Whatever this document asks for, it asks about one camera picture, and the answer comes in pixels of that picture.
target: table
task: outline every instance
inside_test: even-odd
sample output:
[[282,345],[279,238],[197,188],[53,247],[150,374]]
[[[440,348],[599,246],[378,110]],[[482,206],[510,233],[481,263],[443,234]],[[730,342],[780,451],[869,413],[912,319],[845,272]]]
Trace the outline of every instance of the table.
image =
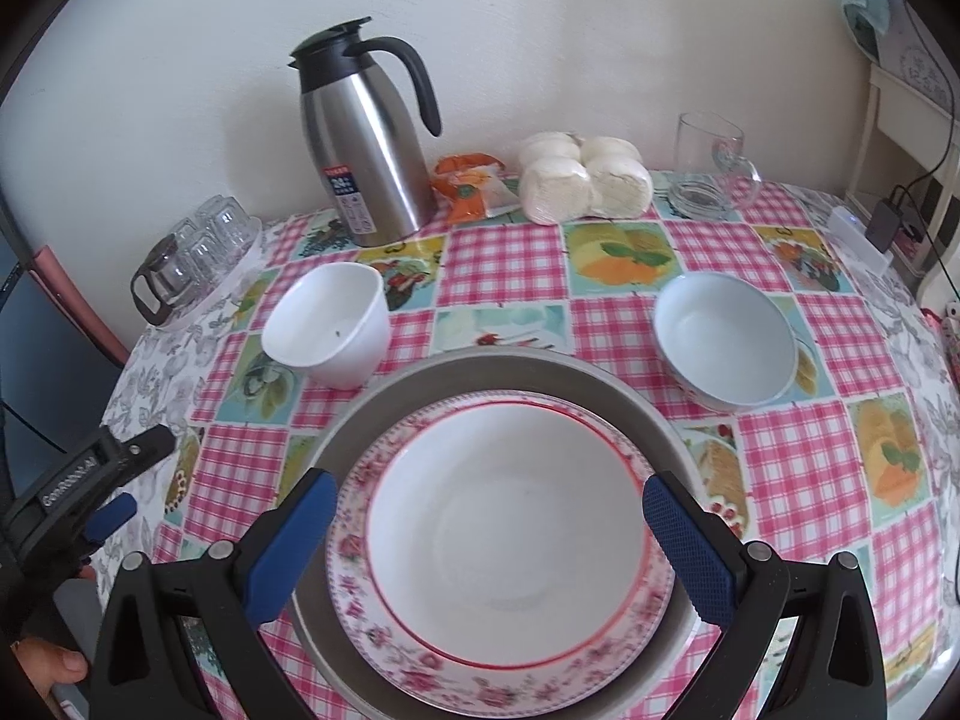
[[[355,394],[279,370],[259,334],[299,276],[358,260],[382,272],[392,311],[394,339],[376,378],[471,343],[575,354],[634,386],[671,421],[701,469],[707,504],[739,536],[763,538],[793,560],[853,551],[896,701],[960,637],[952,584],[960,401],[940,337],[904,284],[864,271],[830,238],[837,202],[766,183],[754,206],[718,223],[679,218],[662,191],[643,218],[616,224],[542,227],[515,214],[450,230],[440,212],[414,239],[379,250],[357,250],[332,210],[268,226],[264,269],[246,293],[181,332],[148,330],[117,384],[104,422],[118,437],[164,422],[179,443],[128,487],[139,512],[95,557],[101,597],[127,552],[198,556],[218,538],[239,538],[290,490]],[[656,358],[656,292],[680,272],[705,269],[769,293],[794,328],[798,377],[771,407],[736,418],[709,413]],[[781,623],[740,716],[757,714],[789,628]],[[224,717],[242,717],[202,627],[189,631]],[[285,616],[261,634],[318,716],[358,717],[323,683]],[[699,632],[630,719],[659,718],[714,637]]]

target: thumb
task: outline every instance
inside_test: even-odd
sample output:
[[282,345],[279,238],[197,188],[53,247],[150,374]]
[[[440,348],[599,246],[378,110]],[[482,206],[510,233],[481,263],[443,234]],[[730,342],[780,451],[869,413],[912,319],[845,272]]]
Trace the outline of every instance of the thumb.
[[34,684],[37,693],[46,698],[54,683],[73,685],[86,676],[86,659],[40,638],[26,638],[16,647],[16,659]]

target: power adapter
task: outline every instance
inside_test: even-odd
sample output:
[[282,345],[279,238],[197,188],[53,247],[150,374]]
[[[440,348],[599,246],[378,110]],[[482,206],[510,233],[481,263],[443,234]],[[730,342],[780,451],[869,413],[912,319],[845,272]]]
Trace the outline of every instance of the power adapter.
[[889,197],[885,197],[875,206],[864,235],[877,251],[888,251],[903,220],[904,212],[896,208]]

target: stainless steel jug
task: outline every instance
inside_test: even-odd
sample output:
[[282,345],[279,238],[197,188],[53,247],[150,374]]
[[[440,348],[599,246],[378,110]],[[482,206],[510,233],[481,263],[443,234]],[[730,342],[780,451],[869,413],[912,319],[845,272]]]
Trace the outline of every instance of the stainless steel jug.
[[410,114],[371,52],[400,57],[416,90],[421,119],[440,135],[440,111],[424,62],[397,38],[360,40],[371,17],[339,23],[304,40],[290,63],[301,79],[304,130],[317,169],[362,247],[391,244],[433,218],[424,153]]

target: large metal basin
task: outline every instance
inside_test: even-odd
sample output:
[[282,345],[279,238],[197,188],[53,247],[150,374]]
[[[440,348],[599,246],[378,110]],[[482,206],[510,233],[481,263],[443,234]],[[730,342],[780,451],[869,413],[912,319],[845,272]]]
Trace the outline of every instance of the large metal basin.
[[[654,470],[670,470],[703,500],[690,454],[666,420],[633,389],[600,368],[550,351],[472,348],[430,357],[384,379],[333,423],[314,466],[342,484],[349,469],[385,430],[423,406],[480,389],[522,389],[560,397],[621,430]],[[325,549],[314,553],[292,599],[296,633],[323,678],[371,720],[455,720],[394,688],[360,656],[340,627],[326,584]],[[675,664],[698,624],[683,586],[674,581],[664,619],[640,656],[615,680],[544,720],[597,720],[624,712]]]

